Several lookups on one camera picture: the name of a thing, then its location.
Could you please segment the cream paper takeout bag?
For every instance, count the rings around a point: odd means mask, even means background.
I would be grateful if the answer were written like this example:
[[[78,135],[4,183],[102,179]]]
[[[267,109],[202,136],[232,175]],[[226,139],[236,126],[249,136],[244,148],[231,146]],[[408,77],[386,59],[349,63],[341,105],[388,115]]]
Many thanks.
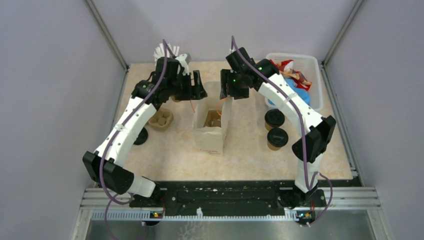
[[[193,115],[193,136],[198,149],[210,155],[222,155],[230,124],[233,99],[220,98],[221,83],[203,84],[207,97],[197,101]]]

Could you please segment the brown paper coffee cup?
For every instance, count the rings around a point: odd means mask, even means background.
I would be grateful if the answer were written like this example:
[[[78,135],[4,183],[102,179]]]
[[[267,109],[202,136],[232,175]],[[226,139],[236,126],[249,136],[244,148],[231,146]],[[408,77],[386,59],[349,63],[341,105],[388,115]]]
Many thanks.
[[[270,131],[271,129],[273,129],[273,128],[274,128],[274,126],[269,125],[267,122],[265,122],[264,127],[265,127],[268,131]]]

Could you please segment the black cup lid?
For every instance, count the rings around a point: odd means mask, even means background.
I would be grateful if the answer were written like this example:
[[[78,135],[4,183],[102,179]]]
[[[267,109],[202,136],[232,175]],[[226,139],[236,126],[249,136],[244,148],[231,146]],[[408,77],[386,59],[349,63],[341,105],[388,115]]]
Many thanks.
[[[288,133],[282,128],[272,128],[267,133],[268,143],[276,148],[284,147],[289,141]]]
[[[286,117],[280,110],[271,109],[264,115],[264,120],[274,128],[279,128],[285,123]]]

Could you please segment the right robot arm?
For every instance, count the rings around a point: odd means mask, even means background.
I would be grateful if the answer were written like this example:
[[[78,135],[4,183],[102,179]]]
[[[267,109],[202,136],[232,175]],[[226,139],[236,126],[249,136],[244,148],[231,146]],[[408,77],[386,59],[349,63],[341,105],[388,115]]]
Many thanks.
[[[255,62],[245,48],[232,46],[226,56],[230,69],[220,73],[220,98],[247,99],[250,89],[271,100],[287,120],[295,125],[300,139],[292,145],[298,158],[297,177],[293,200],[307,206],[314,198],[312,189],[318,183],[322,157],[327,150],[335,127],[333,116],[322,116],[312,109],[284,79],[278,68],[269,60]]]

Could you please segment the brown pulp cup carrier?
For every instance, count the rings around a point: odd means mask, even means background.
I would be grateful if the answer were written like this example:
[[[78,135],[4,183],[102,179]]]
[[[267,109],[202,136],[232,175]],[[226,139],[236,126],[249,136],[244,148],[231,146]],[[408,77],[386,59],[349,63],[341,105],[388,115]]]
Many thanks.
[[[149,120],[148,124],[157,131],[165,131],[174,120],[171,110],[161,107]]]

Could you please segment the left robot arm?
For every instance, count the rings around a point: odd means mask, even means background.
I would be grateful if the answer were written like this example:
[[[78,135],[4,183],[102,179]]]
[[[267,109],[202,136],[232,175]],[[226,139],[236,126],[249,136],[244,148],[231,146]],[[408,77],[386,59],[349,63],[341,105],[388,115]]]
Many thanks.
[[[120,195],[139,195],[149,207],[160,202],[159,185],[146,177],[135,176],[124,165],[131,147],[148,120],[169,98],[190,101],[207,97],[200,72],[189,70],[190,61],[191,56],[188,53],[176,57],[160,57],[148,79],[135,85],[113,130],[100,146],[93,152],[87,151],[82,157],[93,181]]]

